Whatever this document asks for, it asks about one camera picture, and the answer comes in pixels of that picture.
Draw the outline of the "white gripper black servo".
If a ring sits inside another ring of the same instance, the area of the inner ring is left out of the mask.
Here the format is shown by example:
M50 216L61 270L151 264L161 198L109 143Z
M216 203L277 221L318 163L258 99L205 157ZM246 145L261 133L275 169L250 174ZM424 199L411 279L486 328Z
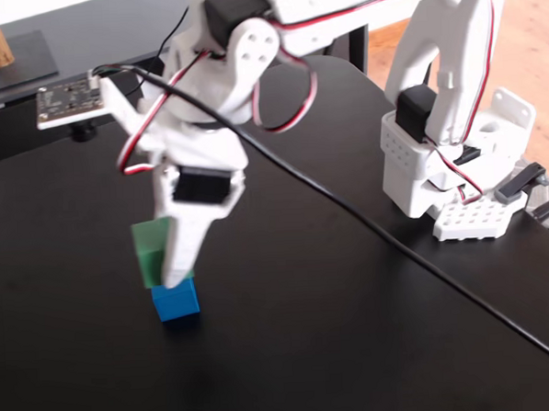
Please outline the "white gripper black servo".
M214 221L227 217L245 191L248 160L235 133L227 128L201 129L176 117L181 91L210 57L209 51L181 51L172 46L166 74L147 74L134 65L115 67L133 72L158 88L159 95L135 109L108 78L98 86L106 109L129 134L116 167L125 176L153 173L154 217L168 219L163 285L172 290L196 264L206 233Z

